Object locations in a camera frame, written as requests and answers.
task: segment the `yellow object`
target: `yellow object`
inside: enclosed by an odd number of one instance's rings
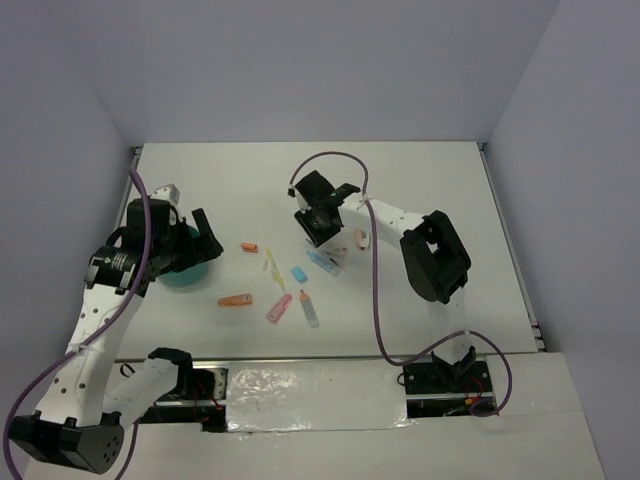
[[[282,275],[280,275],[280,271],[278,270],[278,266],[276,265],[276,261],[273,259],[273,254],[271,253],[271,249],[269,247],[266,248],[267,258],[269,259],[269,263],[271,263],[271,275],[273,279],[278,282],[280,288],[283,292],[286,292],[287,289],[284,288],[284,280],[282,280]]]
[[[255,243],[241,243],[240,246],[245,252],[258,253],[258,246]]]
[[[218,300],[218,305],[221,307],[241,307],[243,305],[252,305],[253,295],[250,293],[243,293],[242,295],[234,295],[232,297],[224,297]]]

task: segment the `blue eraser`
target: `blue eraser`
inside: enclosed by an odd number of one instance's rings
[[[307,281],[307,276],[305,275],[305,273],[302,271],[300,267],[292,268],[291,273],[293,274],[295,279],[298,280],[299,283],[304,283]]]

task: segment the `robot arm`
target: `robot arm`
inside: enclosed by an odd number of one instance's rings
[[[345,183],[337,189],[313,171],[289,194],[298,200],[294,218],[317,247],[343,227],[371,231],[371,219],[360,189]],[[402,251],[409,283],[430,302],[449,303],[467,283],[471,259],[449,217],[407,212],[369,199],[375,212],[378,237]]]
[[[151,195],[151,253],[143,280],[128,308],[90,346],[80,344],[106,323],[123,303],[142,268],[144,211],[140,199],[127,207],[126,225],[92,256],[82,310],[67,352],[78,353],[56,373],[33,415],[13,419],[9,437],[37,460],[104,473],[122,448],[125,430],[166,393],[193,391],[210,372],[195,371],[191,355],[158,348],[134,375],[106,393],[107,381],[125,332],[150,282],[214,259],[223,251],[202,209],[193,212],[200,235],[192,238],[178,211],[173,185]]]

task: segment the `teal bowl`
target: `teal bowl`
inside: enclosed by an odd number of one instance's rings
[[[189,233],[191,233],[192,238],[197,238],[200,236],[200,232],[198,229],[188,225]],[[193,285],[194,283],[199,282],[202,278],[207,274],[207,270],[209,269],[209,262],[199,263],[191,268],[187,268],[182,272],[169,272],[164,275],[160,275],[158,280],[162,282],[167,287],[188,287]]]

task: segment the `pink object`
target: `pink object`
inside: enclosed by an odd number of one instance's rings
[[[278,303],[276,303],[271,311],[267,314],[267,320],[274,324],[278,323],[278,320],[280,320],[280,317],[292,301],[293,296],[290,293],[285,293],[282,298],[278,300]]]

